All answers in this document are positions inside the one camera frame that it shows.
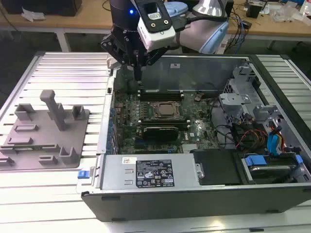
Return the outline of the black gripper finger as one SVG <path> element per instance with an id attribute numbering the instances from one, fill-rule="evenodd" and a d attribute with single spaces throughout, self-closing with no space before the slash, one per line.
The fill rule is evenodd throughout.
<path id="1" fill-rule="evenodd" d="M 145 67 L 153 65 L 162 55 L 168 51 L 168 47 L 163 47 L 148 52 L 146 49 L 138 51 L 138 81 L 142 80 L 142 71 Z"/>
<path id="2" fill-rule="evenodd" d="M 107 35 L 101 41 L 101 47 L 121 65 L 130 66 L 133 69 L 135 80 L 139 81 L 138 61 L 128 35 L 122 35 L 120 39 L 114 35 Z"/>

